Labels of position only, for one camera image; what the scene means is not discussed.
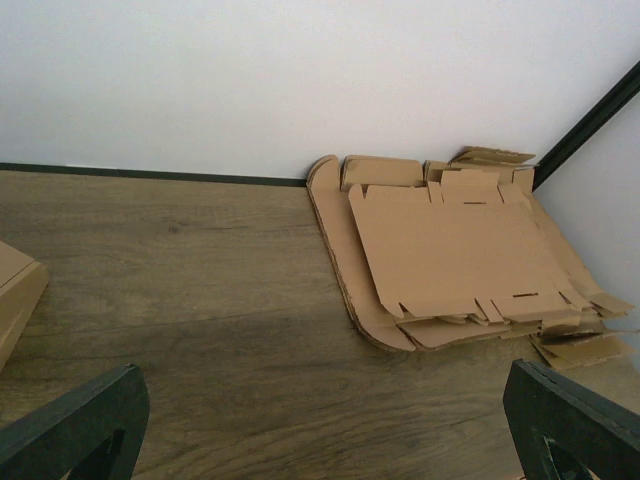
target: flattened cardboard box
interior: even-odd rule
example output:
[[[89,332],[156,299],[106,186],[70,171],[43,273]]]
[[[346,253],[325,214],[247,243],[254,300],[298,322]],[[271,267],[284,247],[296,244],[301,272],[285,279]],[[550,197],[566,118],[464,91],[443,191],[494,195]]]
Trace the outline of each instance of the flattened cardboard box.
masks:
[[[48,281],[44,265],[0,242],[0,371]]]
[[[350,156],[342,170],[335,156],[325,157],[317,162],[309,175],[309,192],[347,308],[358,328],[369,340],[382,348],[415,350],[492,336],[531,334],[545,328],[547,334],[571,333],[577,329],[580,319],[585,315],[615,316],[624,314],[631,308],[602,292],[557,227],[531,196],[533,171],[520,165],[520,162],[529,158],[531,156],[513,152],[469,149],[463,151],[451,164],[427,163],[424,172],[419,162],[400,159]],[[472,173],[473,170],[481,170],[482,172],[477,173],[482,175]],[[366,196],[360,185],[367,189]],[[367,201],[371,205],[376,204],[378,208],[363,210]],[[509,236],[505,235],[504,229],[510,229],[510,222],[501,220],[501,224],[493,225],[488,230],[489,234],[494,235],[493,240],[491,235],[489,238],[485,235],[484,241],[500,242],[503,246],[512,248],[504,258],[504,250],[493,249],[494,253],[501,252],[498,260],[508,257],[510,261],[514,258],[524,261],[526,268],[531,267],[534,273],[537,271],[536,275],[542,275],[528,276],[527,279],[540,280],[537,284],[533,282],[538,291],[534,291],[535,288],[532,290],[531,285],[520,285],[518,288],[528,291],[519,294],[510,292],[510,295],[503,297],[498,292],[500,298],[496,298],[499,308],[494,308],[496,298],[486,295],[481,298],[477,298],[475,294],[468,294],[462,299],[459,295],[456,295],[458,298],[447,298],[447,292],[454,291],[451,287],[455,278],[448,279],[447,289],[440,282],[441,276],[445,272],[443,268],[456,259],[450,257],[448,261],[433,268],[434,259],[441,260],[438,254],[442,253],[442,245],[429,244],[425,240],[429,240],[430,224],[432,227],[442,227],[443,218],[450,220],[451,216],[457,217],[460,212],[472,212],[471,215],[476,216],[479,210],[474,211],[473,204],[483,204],[485,213],[493,208],[501,209],[500,214],[515,212],[513,215],[520,220],[527,215],[534,219],[533,224],[525,222],[528,235],[524,240],[520,235],[519,240],[524,241],[524,244],[516,242],[515,246],[518,248],[513,249],[513,244],[505,242],[505,238],[508,239]],[[425,209],[430,209],[433,213],[434,208],[440,212],[436,214],[440,215],[440,221],[426,221]],[[443,209],[450,209],[453,214],[443,216]],[[519,213],[522,209],[526,209],[528,213]],[[384,217],[382,220],[379,218],[380,212]],[[389,228],[380,229],[384,222],[387,222],[386,226]],[[477,243],[473,242],[474,233],[477,237],[477,229],[485,228],[486,222],[475,225],[471,232],[456,232],[458,226],[453,223],[453,226],[448,227],[449,231],[444,238],[458,241],[453,251],[459,251],[460,262],[478,258],[477,249],[475,256],[469,255],[469,247],[477,247]],[[376,228],[383,230],[383,234],[376,231]],[[540,235],[539,230],[543,233],[542,238],[531,241],[531,238]],[[407,238],[410,239],[410,245],[406,243]],[[446,246],[451,253],[451,245]],[[545,246],[553,252],[552,255],[548,254]],[[533,265],[532,262],[527,264],[527,255],[519,255],[518,250],[532,256],[535,260]],[[564,257],[563,262],[558,262],[558,257]],[[401,266],[396,263],[399,258],[403,262]],[[508,265],[510,261],[505,260],[502,264]],[[501,272],[509,274],[505,268]],[[432,276],[426,283],[430,288],[425,290],[421,277],[430,274]],[[478,283],[481,279],[475,280],[476,286],[482,286],[481,282]],[[513,273],[504,277],[501,285],[510,288],[512,281],[519,281]],[[433,290],[434,294],[425,302],[427,290]],[[509,319],[512,320],[510,323],[502,318],[501,312],[504,311],[509,312]],[[469,318],[478,323],[469,322]]]

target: laminate flooring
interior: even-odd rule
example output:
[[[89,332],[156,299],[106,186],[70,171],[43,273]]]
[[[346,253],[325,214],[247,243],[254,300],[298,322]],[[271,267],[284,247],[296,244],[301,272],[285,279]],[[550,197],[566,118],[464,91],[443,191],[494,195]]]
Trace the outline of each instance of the laminate flooring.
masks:
[[[354,330],[303,188],[0,172],[0,240],[51,282],[0,424],[139,365],[151,479],[505,479],[526,339],[392,354]],[[640,411],[628,359],[568,372]]]

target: cardboard flap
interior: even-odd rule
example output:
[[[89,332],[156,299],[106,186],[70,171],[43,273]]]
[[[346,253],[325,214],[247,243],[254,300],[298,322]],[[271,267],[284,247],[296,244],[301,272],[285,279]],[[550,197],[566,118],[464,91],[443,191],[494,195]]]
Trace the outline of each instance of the cardboard flap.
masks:
[[[476,163],[452,163],[449,165],[451,170],[478,170],[480,172],[498,174],[498,184],[507,185],[513,183],[513,174],[515,169],[512,165],[478,165]]]
[[[383,200],[387,202],[428,202],[429,189],[425,187],[385,187],[381,185],[369,185],[364,194],[369,200]]]
[[[601,309],[611,312],[614,315],[625,315],[633,308],[633,305],[624,302],[605,292],[600,292],[589,297],[592,303],[595,303]]]
[[[544,337],[577,333],[581,320],[580,315],[564,318],[545,318],[542,320],[541,335]]]
[[[436,298],[429,300],[405,300],[402,304],[384,304],[384,307],[393,315],[398,317],[398,322],[406,319],[404,310],[413,315],[414,318],[406,320],[412,321],[425,317],[439,316],[463,316],[475,310],[476,304],[473,298]]]
[[[438,182],[442,179],[442,172],[446,170],[450,170],[451,166],[447,162],[435,162],[430,160],[425,162],[424,164],[424,181],[425,185],[427,182]]]
[[[513,183],[520,187],[525,195],[531,195],[533,192],[533,178],[536,171],[533,168],[527,170],[516,170],[513,172]]]
[[[535,155],[530,153],[518,153],[509,150],[499,150],[497,148],[486,147],[465,147],[452,162],[487,162],[502,163],[508,165],[520,165],[527,160],[531,160]]]
[[[503,317],[516,322],[566,320],[579,313],[558,293],[496,298],[493,302]]]
[[[399,324],[399,327],[418,344],[427,349],[436,349],[444,345],[497,337],[509,331],[505,324],[488,326],[467,323],[456,325],[437,318]]]
[[[515,183],[507,183],[505,185],[498,185],[498,191],[502,197],[504,203],[521,203],[527,210],[531,211],[531,203],[524,196],[522,190]]]
[[[587,301],[587,299],[573,289],[562,290],[560,292],[560,295],[562,295],[562,297],[568,303],[574,305],[578,311],[591,308],[591,304]]]
[[[417,160],[349,155],[342,169],[342,191],[356,184],[423,187],[422,165]]]
[[[481,298],[477,298],[476,302],[478,303],[478,306],[480,307],[480,309],[482,310],[482,313],[484,313],[485,317],[487,318],[487,321],[490,324],[505,323],[504,318],[502,317],[502,315],[500,315],[500,312],[496,308],[495,303],[493,303],[491,299],[486,297],[481,297]]]
[[[442,198],[449,203],[501,203],[498,174],[482,170],[449,170],[442,172]]]
[[[327,155],[318,160],[307,177],[307,188],[313,190],[340,190],[340,160]]]
[[[536,336],[530,336],[529,340],[531,341],[531,344],[534,346],[534,348],[538,351],[540,356],[544,358],[547,364],[554,370],[562,371],[576,366],[573,363],[565,360],[564,358],[558,357],[557,355],[542,347],[540,338]]]
[[[0,287],[33,262],[33,258],[0,242]]]
[[[573,365],[591,365],[607,358],[635,353],[635,350],[617,337],[594,337],[585,343],[559,343],[540,341],[540,346]]]

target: white wall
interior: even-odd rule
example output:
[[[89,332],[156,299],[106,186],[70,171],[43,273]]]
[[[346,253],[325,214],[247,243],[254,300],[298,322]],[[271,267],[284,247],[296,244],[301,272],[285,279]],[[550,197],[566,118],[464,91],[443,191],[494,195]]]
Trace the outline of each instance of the white wall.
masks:
[[[536,197],[598,284],[637,305],[615,326],[640,329],[640,98],[609,120]],[[640,349],[640,336],[630,341]],[[640,367],[640,357],[635,361]]]
[[[0,161],[302,177],[545,153],[636,61],[640,2],[0,2]]]

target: brown cardboard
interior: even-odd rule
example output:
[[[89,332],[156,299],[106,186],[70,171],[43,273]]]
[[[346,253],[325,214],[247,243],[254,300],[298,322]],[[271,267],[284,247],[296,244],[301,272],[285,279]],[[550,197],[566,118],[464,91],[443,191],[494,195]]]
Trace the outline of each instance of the brown cardboard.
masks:
[[[431,184],[372,185],[366,197],[359,185],[351,188],[378,297],[396,321],[404,311],[412,321],[479,307],[489,323],[528,322],[567,317],[577,311],[570,302],[586,302],[543,248],[524,196],[504,203],[497,181],[481,171],[444,172],[436,203]]]
[[[473,147],[424,169],[365,156],[347,157],[342,169],[335,156],[316,163],[309,193],[347,309],[369,340],[415,350],[540,333],[571,345],[605,338],[601,319],[631,306],[597,286],[531,195],[533,170],[522,165],[530,158]],[[489,221],[463,220],[467,209]],[[484,275],[455,282],[451,265],[469,260]],[[516,293],[523,285],[530,291]]]
[[[594,334],[582,342],[555,339],[544,340],[529,337],[542,357],[556,370],[593,365],[609,358],[636,353],[628,344],[615,336]]]
[[[387,159],[357,157],[369,162],[388,163]],[[369,172],[382,173],[381,178],[369,176],[368,181],[376,185],[386,185],[389,182],[383,168],[366,168]],[[419,165],[418,162],[403,161],[403,169],[419,173],[422,182],[422,169],[404,165]],[[445,344],[458,343],[468,338],[484,338],[497,336],[509,328],[497,325],[479,328],[479,325],[456,325],[437,318],[412,322],[399,328],[393,315],[385,310],[380,303],[369,265],[360,243],[359,234],[353,220],[347,193],[341,189],[340,162],[337,157],[330,155],[320,159],[312,168],[307,186],[312,203],[321,226],[321,230],[334,265],[338,282],[340,283],[345,303],[351,318],[358,329],[374,344],[391,350],[415,350],[416,348],[437,348]]]
[[[44,265],[0,242],[0,370],[48,282]]]

